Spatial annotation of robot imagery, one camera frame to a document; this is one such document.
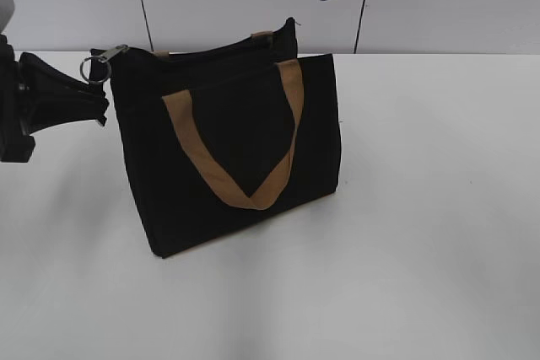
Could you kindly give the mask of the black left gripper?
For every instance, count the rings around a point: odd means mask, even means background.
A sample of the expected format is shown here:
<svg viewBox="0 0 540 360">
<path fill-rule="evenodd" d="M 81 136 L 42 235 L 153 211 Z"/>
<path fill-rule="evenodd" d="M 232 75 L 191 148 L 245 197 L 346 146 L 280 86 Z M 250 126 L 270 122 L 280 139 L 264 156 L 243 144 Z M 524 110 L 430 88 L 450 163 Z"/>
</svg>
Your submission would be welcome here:
<svg viewBox="0 0 540 360">
<path fill-rule="evenodd" d="M 32 89 L 52 88 L 76 91 L 74 94 L 38 93 L 17 103 L 18 67 L 24 82 Z M 27 134 L 79 121 L 106 122 L 109 107 L 101 84 L 81 82 L 60 72 L 37 55 L 22 52 L 19 66 L 6 35 L 1 35 L 1 161 L 28 163 L 35 139 Z"/>
</svg>

